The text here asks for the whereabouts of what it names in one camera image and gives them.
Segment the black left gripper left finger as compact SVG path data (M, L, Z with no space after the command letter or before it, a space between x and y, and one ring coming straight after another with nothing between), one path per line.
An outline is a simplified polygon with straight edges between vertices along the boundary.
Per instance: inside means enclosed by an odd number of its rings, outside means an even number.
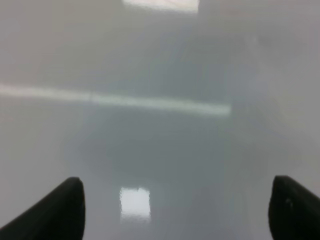
M0 228L2 240L82 240L85 191L69 177L32 207Z

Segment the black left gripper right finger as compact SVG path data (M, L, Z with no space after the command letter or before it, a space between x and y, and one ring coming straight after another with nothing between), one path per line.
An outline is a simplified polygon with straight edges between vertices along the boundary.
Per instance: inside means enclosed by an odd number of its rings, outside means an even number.
M275 176L268 225L274 240L319 240L320 198L287 175Z

